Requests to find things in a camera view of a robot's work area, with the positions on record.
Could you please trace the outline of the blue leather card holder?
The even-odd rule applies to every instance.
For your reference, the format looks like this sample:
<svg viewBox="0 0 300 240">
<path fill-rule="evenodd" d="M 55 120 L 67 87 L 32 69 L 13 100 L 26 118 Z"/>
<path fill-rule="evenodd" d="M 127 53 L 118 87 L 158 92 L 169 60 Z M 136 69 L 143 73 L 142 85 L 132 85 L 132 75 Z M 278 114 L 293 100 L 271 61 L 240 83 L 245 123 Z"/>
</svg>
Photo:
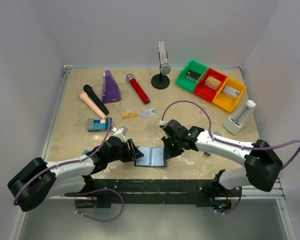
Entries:
<svg viewBox="0 0 300 240">
<path fill-rule="evenodd" d="M 137 149 L 144 156 L 134 162 L 135 167 L 164 168 L 167 166 L 167 156 L 164 147 L 138 146 Z"/>
</svg>

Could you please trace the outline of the gold VIP card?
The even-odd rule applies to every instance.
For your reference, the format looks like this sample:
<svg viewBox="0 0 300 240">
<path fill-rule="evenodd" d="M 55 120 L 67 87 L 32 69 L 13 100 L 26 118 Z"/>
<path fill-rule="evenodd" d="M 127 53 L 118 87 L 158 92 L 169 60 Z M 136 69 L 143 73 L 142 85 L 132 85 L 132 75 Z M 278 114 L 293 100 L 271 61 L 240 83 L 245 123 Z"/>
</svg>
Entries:
<svg viewBox="0 0 300 240">
<path fill-rule="evenodd" d="M 126 110 L 121 112 L 121 118 L 122 120 L 128 120 L 128 119 L 133 119 L 138 116 L 137 111 L 135 109 L 133 110 Z"/>
</svg>

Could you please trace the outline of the silver white credit card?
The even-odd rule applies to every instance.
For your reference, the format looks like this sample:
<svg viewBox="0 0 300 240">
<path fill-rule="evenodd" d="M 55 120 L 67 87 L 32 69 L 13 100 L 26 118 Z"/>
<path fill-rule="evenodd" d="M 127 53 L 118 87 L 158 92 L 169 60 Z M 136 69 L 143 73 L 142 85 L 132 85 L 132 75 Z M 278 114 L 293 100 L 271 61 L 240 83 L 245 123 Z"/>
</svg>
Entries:
<svg viewBox="0 0 300 240">
<path fill-rule="evenodd" d="M 140 112 L 142 119 L 148 119 L 157 116 L 155 108 L 149 108 Z"/>
</svg>

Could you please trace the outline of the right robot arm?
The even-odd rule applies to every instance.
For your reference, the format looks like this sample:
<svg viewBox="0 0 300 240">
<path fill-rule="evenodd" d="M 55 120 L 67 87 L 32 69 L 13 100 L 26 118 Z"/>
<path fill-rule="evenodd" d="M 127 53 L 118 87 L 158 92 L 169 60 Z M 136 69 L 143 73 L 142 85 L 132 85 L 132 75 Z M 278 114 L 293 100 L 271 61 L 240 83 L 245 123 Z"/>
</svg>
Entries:
<svg viewBox="0 0 300 240">
<path fill-rule="evenodd" d="M 270 192 L 283 168 L 277 154 L 264 140 L 239 142 L 218 137 L 201 127 L 187 129 L 172 119 L 160 128 L 169 158 L 181 155 L 185 150 L 207 152 L 234 161 L 241 167 L 233 170 L 221 170 L 213 179 L 216 189 L 232 190 L 238 187 L 254 186 L 258 190 Z"/>
</svg>

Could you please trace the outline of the dark card in green bin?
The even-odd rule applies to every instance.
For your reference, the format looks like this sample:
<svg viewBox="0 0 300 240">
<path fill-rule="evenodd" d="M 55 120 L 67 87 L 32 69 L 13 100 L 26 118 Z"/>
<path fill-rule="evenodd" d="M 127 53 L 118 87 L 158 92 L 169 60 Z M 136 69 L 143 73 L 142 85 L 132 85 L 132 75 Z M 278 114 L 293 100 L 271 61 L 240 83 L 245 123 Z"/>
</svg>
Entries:
<svg viewBox="0 0 300 240">
<path fill-rule="evenodd" d="M 197 80 L 199 80 L 200 76 L 201 76 L 200 73 L 197 73 L 197 72 L 195 72 L 193 70 L 190 70 L 190 69 L 185 74 L 185 78 L 189 81 L 192 81 L 192 82 L 196 82 Z"/>
</svg>

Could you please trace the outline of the tan card in red bin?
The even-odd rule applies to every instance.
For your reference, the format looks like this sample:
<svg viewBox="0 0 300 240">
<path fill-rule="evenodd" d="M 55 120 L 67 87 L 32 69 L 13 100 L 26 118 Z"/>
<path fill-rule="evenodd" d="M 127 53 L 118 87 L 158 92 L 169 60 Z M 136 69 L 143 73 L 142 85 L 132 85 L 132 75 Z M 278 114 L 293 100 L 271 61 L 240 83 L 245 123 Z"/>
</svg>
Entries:
<svg viewBox="0 0 300 240">
<path fill-rule="evenodd" d="M 212 76 L 208 76 L 204 84 L 213 90 L 217 90 L 222 82 Z"/>
</svg>

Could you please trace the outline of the orange blue toy brick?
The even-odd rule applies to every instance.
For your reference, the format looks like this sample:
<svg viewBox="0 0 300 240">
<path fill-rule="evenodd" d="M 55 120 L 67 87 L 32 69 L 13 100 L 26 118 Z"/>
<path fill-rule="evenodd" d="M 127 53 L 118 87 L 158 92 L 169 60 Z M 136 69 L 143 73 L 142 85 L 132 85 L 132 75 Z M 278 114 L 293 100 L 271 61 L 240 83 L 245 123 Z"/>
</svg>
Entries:
<svg viewBox="0 0 300 240">
<path fill-rule="evenodd" d="M 83 154 L 83 155 L 86 155 L 86 154 L 89 153 L 89 152 L 90 152 L 90 151 L 86 149 L 86 150 L 83 151 L 82 154 Z"/>
</svg>

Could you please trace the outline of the blue grey brick block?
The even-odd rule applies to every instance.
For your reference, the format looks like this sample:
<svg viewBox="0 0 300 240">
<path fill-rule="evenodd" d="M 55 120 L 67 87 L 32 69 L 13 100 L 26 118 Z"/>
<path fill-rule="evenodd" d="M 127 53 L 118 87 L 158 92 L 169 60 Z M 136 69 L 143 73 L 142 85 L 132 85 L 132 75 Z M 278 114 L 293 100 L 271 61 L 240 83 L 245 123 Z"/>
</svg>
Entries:
<svg viewBox="0 0 300 240">
<path fill-rule="evenodd" d="M 109 125 L 112 125 L 112 118 L 109 119 L 94 119 L 87 120 L 86 130 L 90 133 L 107 132 Z"/>
</svg>

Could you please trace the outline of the purple metronome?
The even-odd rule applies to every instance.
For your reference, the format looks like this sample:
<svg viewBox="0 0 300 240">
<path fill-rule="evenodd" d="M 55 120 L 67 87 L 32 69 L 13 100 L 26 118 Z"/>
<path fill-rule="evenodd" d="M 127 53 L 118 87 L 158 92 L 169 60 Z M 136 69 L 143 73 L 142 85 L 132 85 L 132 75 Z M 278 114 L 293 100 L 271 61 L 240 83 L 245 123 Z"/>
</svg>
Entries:
<svg viewBox="0 0 300 240">
<path fill-rule="evenodd" d="M 121 91 L 119 85 L 110 70 L 105 70 L 103 72 L 102 85 L 102 102 L 104 104 L 121 101 Z"/>
</svg>

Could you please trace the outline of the red storage bin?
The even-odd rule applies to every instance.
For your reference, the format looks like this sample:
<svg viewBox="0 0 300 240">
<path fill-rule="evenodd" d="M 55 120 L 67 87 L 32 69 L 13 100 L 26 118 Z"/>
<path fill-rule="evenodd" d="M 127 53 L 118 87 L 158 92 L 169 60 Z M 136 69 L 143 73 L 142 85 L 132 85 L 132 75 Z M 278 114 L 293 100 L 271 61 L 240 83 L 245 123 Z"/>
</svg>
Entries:
<svg viewBox="0 0 300 240">
<path fill-rule="evenodd" d="M 208 102 L 212 102 L 226 78 L 226 75 L 209 68 L 197 83 L 194 94 Z"/>
</svg>

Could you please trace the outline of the black microphone stand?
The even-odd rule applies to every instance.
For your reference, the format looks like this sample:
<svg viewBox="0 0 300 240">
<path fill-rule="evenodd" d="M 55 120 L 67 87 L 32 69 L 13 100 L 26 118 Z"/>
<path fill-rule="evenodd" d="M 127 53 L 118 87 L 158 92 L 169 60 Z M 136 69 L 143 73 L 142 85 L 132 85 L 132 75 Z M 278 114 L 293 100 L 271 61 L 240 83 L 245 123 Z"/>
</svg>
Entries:
<svg viewBox="0 0 300 240">
<path fill-rule="evenodd" d="M 156 74 L 151 79 L 151 85 L 158 90 L 166 89 L 170 85 L 170 79 L 162 73 Z"/>
</svg>

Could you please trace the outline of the white grey metronome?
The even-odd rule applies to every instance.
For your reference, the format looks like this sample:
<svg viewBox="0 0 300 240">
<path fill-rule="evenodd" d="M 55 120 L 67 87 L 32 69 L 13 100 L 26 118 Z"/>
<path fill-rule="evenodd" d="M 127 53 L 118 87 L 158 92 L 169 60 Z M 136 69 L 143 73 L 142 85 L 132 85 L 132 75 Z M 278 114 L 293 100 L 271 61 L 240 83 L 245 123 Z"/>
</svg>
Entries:
<svg viewBox="0 0 300 240">
<path fill-rule="evenodd" d="M 246 126 L 248 120 L 252 117 L 255 108 L 256 103 L 252 100 L 248 100 L 244 106 L 237 109 L 223 121 L 223 127 L 232 135 L 237 135 Z"/>
</svg>

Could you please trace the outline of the yellow storage bin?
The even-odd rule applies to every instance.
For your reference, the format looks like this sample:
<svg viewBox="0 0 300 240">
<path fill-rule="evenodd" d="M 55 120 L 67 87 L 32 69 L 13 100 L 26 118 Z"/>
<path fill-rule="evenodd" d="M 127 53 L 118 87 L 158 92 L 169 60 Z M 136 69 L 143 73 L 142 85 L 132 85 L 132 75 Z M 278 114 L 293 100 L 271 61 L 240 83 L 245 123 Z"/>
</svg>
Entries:
<svg viewBox="0 0 300 240">
<path fill-rule="evenodd" d="M 239 103 L 247 86 L 239 81 L 227 77 L 217 91 L 212 103 L 221 109 L 231 113 Z"/>
</svg>

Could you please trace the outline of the green storage bin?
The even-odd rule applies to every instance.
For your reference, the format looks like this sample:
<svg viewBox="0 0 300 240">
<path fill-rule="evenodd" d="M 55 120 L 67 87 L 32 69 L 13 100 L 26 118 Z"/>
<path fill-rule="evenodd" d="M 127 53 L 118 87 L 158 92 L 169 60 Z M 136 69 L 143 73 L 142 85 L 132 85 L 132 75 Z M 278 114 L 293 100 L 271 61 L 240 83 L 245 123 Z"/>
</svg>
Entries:
<svg viewBox="0 0 300 240">
<path fill-rule="evenodd" d="M 179 73 L 176 84 L 189 92 L 194 92 L 199 80 L 208 69 L 208 66 L 192 59 Z"/>
</svg>

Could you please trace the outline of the red microphone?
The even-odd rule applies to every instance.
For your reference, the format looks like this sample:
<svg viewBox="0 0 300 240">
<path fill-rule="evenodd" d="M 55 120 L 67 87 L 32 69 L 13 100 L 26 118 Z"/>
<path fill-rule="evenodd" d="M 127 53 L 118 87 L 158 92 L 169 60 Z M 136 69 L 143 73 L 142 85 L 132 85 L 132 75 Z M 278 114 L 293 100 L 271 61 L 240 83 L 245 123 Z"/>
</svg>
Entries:
<svg viewBox="0 0 300 240">
<path fill-rule="evenodd" d="M 135 90 L 135 92 L 137 93 L 137 95 L 139 96 L 139 98 L 141 99 L 141 101 L 145 105 L 149 104 L 150 103 L 150 99 L 147 96 L 147 94 L 144 92 L 144 90 L 142 89 L 142 87 L 140 86 L 140 84 L 135 79 L 135 76 L 132 73 L 129 73 L 129 74 L 126 75 L 126 80 L 130 83 L 130 85 L 132 86 L 132 88 Z"/>
</svg>

